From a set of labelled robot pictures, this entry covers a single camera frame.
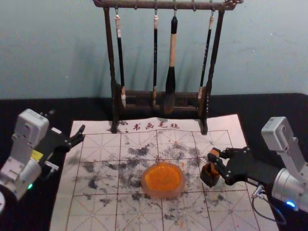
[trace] orange dish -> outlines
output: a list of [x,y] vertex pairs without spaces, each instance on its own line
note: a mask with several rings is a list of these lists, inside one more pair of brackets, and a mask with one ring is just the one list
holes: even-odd
[[179,196],[183,191],[185,176],[178,166],[161,162],[144,171],[141,185],[143,191],[151,197],[170,199]]

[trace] blue led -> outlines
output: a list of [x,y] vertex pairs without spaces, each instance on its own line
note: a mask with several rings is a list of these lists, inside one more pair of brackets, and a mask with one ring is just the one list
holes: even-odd
[[286,201],[286,204],[291,206],[292,208],[296,208],[296,205],[292,201]]

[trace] black tablecloth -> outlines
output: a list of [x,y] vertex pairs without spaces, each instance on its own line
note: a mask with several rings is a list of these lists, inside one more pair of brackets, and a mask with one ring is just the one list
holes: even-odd
[[[110,99],[47,99],[47,100],[2,100],[0,101],[0,165],[7,159],[11,147],[11,135],[17,116],[25,109],[47,112],[55,109],[56,114],[50,119],[52,126],[69,134],[73,120],[111,120]],[[271,116],[286,116],[298,137],[299,146],[308,160],[308,96],[304,94],[265,94],[265,95],[232,95],[213,96],[210,117],[238,114],[243,126],[248,145],[254,155],[272,165],[283,167],[276,154],[270,152],[262,137],[261,129]],[[159,116],[160,113],[144,111],[127,112],[121,119],[138,119]],[[185,118],[195,115],[190,113],[172,114],[169,118]],[[54,158],[62,166],[63,155]],[[0,230],[45,231],[49,229],[52,209],[58,190],[61,171],[58,171],[47,182],[37,181],[16,207],[6,210],[0,217]],[[280,230],[307,230],[308,214],[286,207],[282,202],[270,200],[286,216],[287,225]]]

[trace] yellow label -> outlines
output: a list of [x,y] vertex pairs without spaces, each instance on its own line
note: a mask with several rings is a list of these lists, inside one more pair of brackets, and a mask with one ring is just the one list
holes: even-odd
[[33,150],[31,157],[38,162],[43,157],[43,154]]

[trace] teal wall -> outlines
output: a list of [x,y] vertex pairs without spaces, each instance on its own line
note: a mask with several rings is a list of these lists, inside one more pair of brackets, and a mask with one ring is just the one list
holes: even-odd
[[[306,0],[245,0],[226,12],[213,94],[308,93],[307,8]],[[110,12],[120,80],[115,11]],[[119,14],[127,89],[151,90],[154,10],[120,9]],[[158,15],[157,84],[163,90],[173,11],[158,10]],[[177,12],[177,91],[198,90],[209,16],[205,11]],[[110,95],[101,8],[91,0],[1,1],[1,99]]]

